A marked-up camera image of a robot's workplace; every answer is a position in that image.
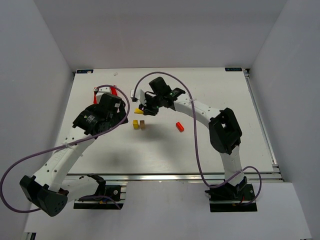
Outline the natural wood block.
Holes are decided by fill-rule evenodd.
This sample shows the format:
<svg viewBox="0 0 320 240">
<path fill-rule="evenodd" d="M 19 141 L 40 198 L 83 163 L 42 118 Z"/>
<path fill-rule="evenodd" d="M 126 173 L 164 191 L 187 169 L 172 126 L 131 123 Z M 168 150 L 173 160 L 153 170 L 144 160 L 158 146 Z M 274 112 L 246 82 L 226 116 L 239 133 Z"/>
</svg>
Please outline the natural wood block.
<svg viewBox="0 0 320 240">
<path fill-rule="evenodd" d="M 141 120 L 141 121 L 140 121 L 140 129 L 141 129 L 141 130 L 144 130 L 145 128 L 146 128 L 145 121 L 144 121 L 144 120 Z"/>
</svg>

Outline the yellow cube block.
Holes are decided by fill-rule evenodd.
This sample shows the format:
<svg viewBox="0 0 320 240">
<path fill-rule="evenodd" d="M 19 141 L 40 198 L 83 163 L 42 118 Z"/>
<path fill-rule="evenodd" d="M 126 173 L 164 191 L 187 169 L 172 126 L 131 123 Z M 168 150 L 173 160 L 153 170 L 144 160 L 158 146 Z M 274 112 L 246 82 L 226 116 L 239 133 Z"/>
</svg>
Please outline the yellow cube block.
<svg viewBox="0 0 320 240">
<path fill-rule="evenodd" d="M 135 130 L 138 130 L 140 128 L 139 122 L 136 119 L 132 121 L 132 125 Z"/>
</svg>

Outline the red plastic bin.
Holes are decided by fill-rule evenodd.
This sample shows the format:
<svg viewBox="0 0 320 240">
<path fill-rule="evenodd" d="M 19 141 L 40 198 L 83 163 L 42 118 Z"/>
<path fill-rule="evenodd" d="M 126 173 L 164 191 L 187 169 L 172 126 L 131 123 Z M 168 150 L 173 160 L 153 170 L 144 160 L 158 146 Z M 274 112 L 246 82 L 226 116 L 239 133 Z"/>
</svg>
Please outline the red plastic bin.
<svg viewBox="0 0 320 240">
<path fill-rule="evenodd" d="M 115 96 L 117 96 L 118 94 L 117 94 L 117 90 L 116 90 L 116 88 L 113 86 L 113 87 L 110 87 L 110 90 L 111 90 L 111 94 L 112 95 L 115 95 Z M 100 100 L 99 101 L 97 101 L 97 99 L 96 99 L 96 96 L 95 96 L 95 93 L 94 93 L 94 90 L 93 90 L 93 103 L 94 104 L 98 104 L 99 102 L 100 102 Z"/>
</svg>

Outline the red cylinder block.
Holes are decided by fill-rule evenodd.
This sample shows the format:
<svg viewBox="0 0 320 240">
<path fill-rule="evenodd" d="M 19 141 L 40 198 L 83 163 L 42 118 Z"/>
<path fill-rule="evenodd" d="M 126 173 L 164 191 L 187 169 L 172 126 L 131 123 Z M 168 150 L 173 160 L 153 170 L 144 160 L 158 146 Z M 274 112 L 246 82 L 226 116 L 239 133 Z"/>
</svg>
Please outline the red cylinder block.
<svg viewBox="0 0 320 240">
<path fill-rule="evenodd" d="M 175 126 L 180 132 L 185 130 L 184 126 L 180 122 L 176 122 Z"/>
</svg>

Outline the yellow long block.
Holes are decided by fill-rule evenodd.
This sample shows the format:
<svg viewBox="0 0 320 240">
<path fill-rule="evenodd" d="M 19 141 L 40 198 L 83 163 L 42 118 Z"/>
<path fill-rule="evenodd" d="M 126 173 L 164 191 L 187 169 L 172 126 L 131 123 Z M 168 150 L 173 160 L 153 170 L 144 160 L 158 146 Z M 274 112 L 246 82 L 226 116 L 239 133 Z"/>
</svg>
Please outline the yellow long block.
<svg viewBox="0 0 320 240">
<path fill-rule="evenodd" d="M 144 114 L 144 111 L 141 110 L 141 109 L 139 109 L 139 108 L 136 108 L 136 109 L 134 110 L 134 113 L 135 113 L 135 114 L 138 114 L 138 115 L 143 115 L 143 114 Z"/>
</svg>

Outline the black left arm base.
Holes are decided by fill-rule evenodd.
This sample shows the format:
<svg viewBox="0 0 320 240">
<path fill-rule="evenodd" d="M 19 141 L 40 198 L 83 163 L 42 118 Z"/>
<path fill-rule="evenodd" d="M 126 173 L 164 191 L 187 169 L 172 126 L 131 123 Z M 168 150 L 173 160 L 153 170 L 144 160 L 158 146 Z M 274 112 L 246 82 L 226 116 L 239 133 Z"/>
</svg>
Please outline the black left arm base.
<svg viewBox="0 0 320 240">
<path fill-rule="evenodd" d="M 121 210 L 127 193 L 127 182 L 107 181 L 104 191 L 88 199 L 77 199 L 73 203 L 75 210 Z"/>
</svg>

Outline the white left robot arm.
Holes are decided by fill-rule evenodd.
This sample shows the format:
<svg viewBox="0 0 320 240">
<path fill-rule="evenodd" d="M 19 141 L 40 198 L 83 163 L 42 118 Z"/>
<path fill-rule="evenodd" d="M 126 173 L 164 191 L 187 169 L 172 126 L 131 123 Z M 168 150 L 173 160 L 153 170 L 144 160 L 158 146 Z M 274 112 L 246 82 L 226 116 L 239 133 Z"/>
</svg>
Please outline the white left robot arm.
<svg viewBox="0 0 320 240">
<path fill-rule="evenodd" d="M 127 121 L 125 102 L 119 96 L 103 93 L 98 103 L 88 106 L 73 121 L 63 148 L 56 150 L 33 176 L 25 175 L 20 180 L 27 199 L 54 217 L 68 202 L 102 197 L 106 181 L 99 175 L 88 173 L 71 182 L 65 178 L 98 134 Z"/>
</svg>

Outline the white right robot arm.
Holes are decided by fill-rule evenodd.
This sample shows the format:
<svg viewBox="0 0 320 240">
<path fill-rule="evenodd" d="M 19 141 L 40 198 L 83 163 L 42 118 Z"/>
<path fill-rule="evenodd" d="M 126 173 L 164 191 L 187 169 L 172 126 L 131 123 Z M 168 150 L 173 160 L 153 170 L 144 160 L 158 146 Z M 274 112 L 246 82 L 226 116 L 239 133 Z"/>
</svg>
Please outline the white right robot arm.
<svg viewBox="0 0 320 240">
<path fill-rule="evenodd" d="M 224 200 L 238 198 L 247 185 L 247 178 L 240 160 L 242 130 L 233 110 L 218 110 L 201 103 L 192 97 L 186 86 L 171 89 L 162 77 L 152 80 L 149 86 L 151 93 L 138 87 L 132 90 L 132 99 L 139 101 L 139 109 L 146 116 L 156 116 L 159 108 L 165 107 L 192 117 L 195 124 L 203 124 L 209 131 L 210 144 L 220 154 L 224 169 L 224 182 L 209 185 L 207 193 Z"/>
</svg>

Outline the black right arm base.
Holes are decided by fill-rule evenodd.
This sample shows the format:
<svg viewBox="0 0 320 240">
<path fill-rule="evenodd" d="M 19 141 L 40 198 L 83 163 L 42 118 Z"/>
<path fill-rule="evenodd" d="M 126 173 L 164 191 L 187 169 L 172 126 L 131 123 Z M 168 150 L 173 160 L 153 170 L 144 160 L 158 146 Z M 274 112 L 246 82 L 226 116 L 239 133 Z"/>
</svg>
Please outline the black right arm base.
<svg viewBox="0 0 320 240">
<path fill-rule="evenodd" d="M 252 184 L 246 184 L 236 194 L 228 191 L 225 185 L 219 188 L 210 188 L 204 192 L 208 194 L 211 213 L 248 213 L 258 211 Z"/>
</svg>

